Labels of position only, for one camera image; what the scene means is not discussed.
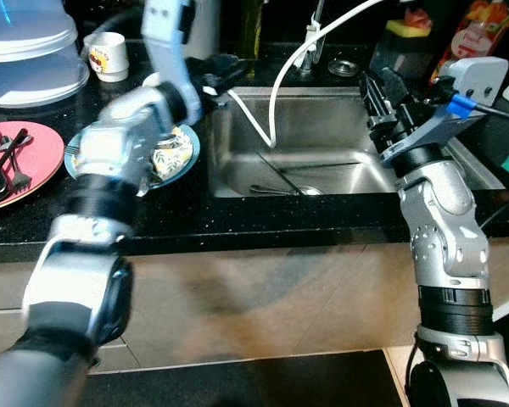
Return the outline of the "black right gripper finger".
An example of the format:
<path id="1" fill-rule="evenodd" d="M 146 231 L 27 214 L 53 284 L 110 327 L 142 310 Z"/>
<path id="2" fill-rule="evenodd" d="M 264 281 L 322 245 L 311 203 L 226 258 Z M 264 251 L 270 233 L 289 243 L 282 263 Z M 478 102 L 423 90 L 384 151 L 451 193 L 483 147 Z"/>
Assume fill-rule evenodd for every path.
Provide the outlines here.
<path id="1" fill-rule="evenodd" d="M 360 78 L 361 96 L 366 102 L 366 111 L 368 113 L 385 113 L 386 105 L 383 104 L 383 93 L 380 88 L 378 78 L 370 73 L 361 74 Z"/>
<path id="2" fill-rule="evenodd" d="M 410 101 L 412 92 L 405 79 L 390 67 L 382 68 L 383 93 L 388 101 Z"/>

